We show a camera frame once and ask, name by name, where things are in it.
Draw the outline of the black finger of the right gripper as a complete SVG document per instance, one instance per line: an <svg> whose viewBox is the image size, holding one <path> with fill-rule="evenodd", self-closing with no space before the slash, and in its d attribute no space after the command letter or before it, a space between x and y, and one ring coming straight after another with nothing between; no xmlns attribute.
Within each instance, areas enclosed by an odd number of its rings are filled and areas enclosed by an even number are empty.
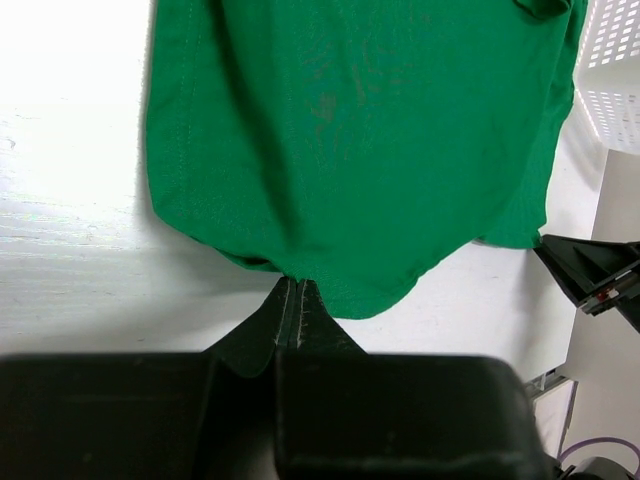
<svg viewBox="0 0 640 480"><path fill-rule="evenodd" d="M616 309L639 329L639 243L544 235L534 252L583 313Z"/></svg>

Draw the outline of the green t shirt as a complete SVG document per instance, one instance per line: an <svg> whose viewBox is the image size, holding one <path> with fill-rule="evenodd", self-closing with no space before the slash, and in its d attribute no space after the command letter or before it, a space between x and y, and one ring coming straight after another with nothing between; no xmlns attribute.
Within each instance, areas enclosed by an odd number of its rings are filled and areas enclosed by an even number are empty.
<svg viewBox="0 0 640 480"><path fill-rule="evenodd" d="M479 241L530 249L584 1L160 1L155 214L366 319Z"/></svg>

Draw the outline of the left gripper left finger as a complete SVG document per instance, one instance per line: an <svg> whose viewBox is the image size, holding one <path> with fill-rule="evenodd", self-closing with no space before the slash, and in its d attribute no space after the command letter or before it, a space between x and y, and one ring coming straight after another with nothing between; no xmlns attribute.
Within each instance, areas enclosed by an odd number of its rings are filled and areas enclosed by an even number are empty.
<svg viewBox="0 0 640 480"><path fill-rule="evenodd" d="M5 479L202 479L273 408L271 363L295 283L201 352L1 360Z"/></svg>

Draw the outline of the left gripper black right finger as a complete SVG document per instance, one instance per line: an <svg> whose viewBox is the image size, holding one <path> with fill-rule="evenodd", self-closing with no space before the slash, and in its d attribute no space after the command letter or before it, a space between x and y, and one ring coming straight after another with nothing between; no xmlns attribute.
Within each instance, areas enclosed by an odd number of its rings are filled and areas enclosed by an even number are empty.
<svg viewBox="0 0 640 480"><path fill-rule="evenodd" d="M315 283L286 284L277 337L282 479L548 479L531 401L506 362L374 354L328 314Z"/></svg>

